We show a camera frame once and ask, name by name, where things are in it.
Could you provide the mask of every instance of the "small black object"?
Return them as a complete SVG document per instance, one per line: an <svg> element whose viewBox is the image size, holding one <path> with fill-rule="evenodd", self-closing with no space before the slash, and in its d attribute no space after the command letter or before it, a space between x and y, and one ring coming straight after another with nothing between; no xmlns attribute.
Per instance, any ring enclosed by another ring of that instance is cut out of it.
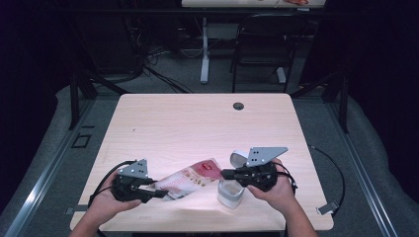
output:
<svg viewBox="0 0 419 237"><path fill-rule="evenodd" d="M221 175L226 180L236 180L242 187L251 185L263 192L269 191L278 179L277 168L272 162L253 167L245 164L235 170L222 170Z"/></svg>
<svg viewBox="0 0 419 237"><path fill-rule="evenodd" d="M168 191L156 190L154 192L139 188L142 185L148 186L153 183L155 183L155 181L149 178L141 179L118 175L117 178L114 179L112 194L115 199L120 201L140 199L142 203L147 203L152 198L164 198Z"/></svg>
<svg viewBox="0 0 419 237"><path fill-rule="evenodd" d="M147 203L152 198L164 198L168 193L168 191L149 191L140 188L140 186L149 186L155 182L148 178L147 160L142 159L131 162L119 170L111 192L115 199L120 201L140 199L142 203Z"/></svg>

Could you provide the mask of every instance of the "finger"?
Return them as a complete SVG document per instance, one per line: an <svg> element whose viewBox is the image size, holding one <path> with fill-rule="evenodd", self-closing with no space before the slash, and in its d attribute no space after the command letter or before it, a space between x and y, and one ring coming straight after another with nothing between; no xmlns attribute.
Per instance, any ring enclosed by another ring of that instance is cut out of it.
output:
<svg viewBox="0 0 419 237"><path fill-rule="evenodd" d="M109 177L108 179L104 182L102 187L109 187L113 184L114 179L117 177L118 175L118 171L114 171Z"/></svg>
<svg viewBox="0 0 419 237"><path fill-rule="evenodd" d="M133 209L137 206L139 206L141 204L141 200L140 199L135 199L135 200L130 200L130 201L126 201L126 202L122 202L122 210L129 210L129 209Z"/></svg>
<svg viewBox="0 0 419 237"><path fill-rule="evenodd" d="M278 159L278 158L275 158L274 160L272 160L274 163L277 163L277 164L283 164L283 162L280 160L280 159ZM284 167L282 167L282 166L280 166L280 165L275 165L276 166L276 168L277 168L277 171L278 172L284 172L285 171L285 169L284 169Z"/></svg>
<svg viewBox="0 0 419 237"><path fill-rule="evenodd" d="M254 187L254 186L247 186L247 189L250 191L250 193L252 193L252 195L255 198L262 198L264 195L264 192L259 190L258 188Z"/></svg>

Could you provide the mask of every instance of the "cable clip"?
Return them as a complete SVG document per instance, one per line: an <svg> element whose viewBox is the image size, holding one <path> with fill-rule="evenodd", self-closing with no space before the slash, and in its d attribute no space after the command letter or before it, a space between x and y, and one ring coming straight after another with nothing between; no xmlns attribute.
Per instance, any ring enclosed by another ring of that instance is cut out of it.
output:
<svg viewBox="0 0 419 237"><path fill-rule="evenodd" d="M318 207L317 208L317 213L322 214L322 215L324 215L324 214L332 214L338 208L339 208L338 203L336 203L336 201L333 200L332 202L330 202L328 204L325 204L325 205L323 205L321 207Z"/></svg>

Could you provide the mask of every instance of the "table leg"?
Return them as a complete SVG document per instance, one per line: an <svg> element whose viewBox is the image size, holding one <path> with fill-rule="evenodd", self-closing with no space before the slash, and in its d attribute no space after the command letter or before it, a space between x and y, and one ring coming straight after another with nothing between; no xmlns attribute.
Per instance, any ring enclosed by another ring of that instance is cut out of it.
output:
<svg viewBox="0 0 419 237"><path fill-rule="evenodd" d="M284 68L283 67L279 67L277 69L277 77L278 77L278 82L280 84L285 84L287 81L287 77L286 74L284 73Z"/></svg>
<svg viewBox="0 0 419 237"><path fill-rule="evenodd" d="M201 83L209 82L210 58L209 58L209 37L207 28L207 18L203 19L203 66L201 68Z"/></svg>

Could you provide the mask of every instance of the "wooden table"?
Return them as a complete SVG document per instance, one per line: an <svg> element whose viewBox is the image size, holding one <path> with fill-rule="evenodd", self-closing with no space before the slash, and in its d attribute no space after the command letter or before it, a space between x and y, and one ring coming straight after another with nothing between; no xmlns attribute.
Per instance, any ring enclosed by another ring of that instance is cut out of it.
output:
<svg viewBox="0 0 419 237"><path fill-rule="evenodd" d="M238 111L234 103L242 103ZM333 226L293 102L286 94L123 95L115 110L79 204L87 204L102 178L125 160L147 158L148 174L160 180L198 161L214 158L232 168L233 150L286 146L281 160L294 176L296 198L317 230ZM231 209L217 200L217 182L179 200L153 198L102 225L104 231L223 232L283 230L283 216L245 190ZM75 212L73 228L84 212Z"/></svg>

